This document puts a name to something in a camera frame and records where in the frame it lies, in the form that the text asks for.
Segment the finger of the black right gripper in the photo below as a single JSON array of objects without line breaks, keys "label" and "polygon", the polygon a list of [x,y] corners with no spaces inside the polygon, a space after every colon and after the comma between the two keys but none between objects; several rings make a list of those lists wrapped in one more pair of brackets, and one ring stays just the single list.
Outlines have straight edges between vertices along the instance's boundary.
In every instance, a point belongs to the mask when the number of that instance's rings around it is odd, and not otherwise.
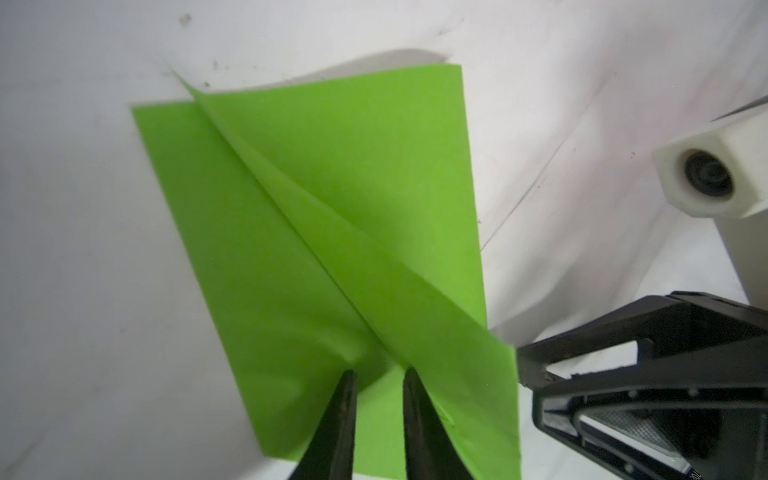
[{"label": "finger of the black right gripper", "polygon": [[767,310],[703,292],[636,300],[582,326],[517,350],[519,382],[541,388],[560,378],[548,365],[628,342],[652,360],[767,333]]},{"label": "finger of the black right gripper", "polygon": [[767,341],[560,381],[534,392],[533,420],[622,479],[764,479]]}]

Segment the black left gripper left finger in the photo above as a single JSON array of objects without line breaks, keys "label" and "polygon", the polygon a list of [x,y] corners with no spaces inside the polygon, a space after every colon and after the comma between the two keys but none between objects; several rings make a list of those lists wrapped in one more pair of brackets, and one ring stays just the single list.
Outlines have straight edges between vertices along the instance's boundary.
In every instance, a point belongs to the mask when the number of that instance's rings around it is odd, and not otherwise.
[{"label": "black left gripper left finger", "polygon": [[289,480],[350,480],[353,478],[358,376],[345,371],[320,423]]}]

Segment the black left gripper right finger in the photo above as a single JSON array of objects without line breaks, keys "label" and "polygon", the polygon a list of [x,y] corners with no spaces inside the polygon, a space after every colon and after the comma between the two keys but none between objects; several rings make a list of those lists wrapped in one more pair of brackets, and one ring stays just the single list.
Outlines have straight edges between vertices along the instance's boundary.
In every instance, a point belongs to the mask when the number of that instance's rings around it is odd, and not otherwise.
[{"label": "black left gripper right finger", "polygon": [[404,442],[408,480],[472,480],[414,368],[403,381]]}]

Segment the green square paper sheet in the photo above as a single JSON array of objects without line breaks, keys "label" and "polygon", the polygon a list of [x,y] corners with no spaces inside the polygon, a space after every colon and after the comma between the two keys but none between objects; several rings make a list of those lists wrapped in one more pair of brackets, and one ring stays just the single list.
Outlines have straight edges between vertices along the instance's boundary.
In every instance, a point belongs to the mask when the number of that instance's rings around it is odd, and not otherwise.
[{"label": "green square paper sheet", "polygon": [[132,115],[264,455],[298,460],[353,370],[354,469],[404,478],[414,368],[471,474],[520,477],[459,66],[196,90]]}]

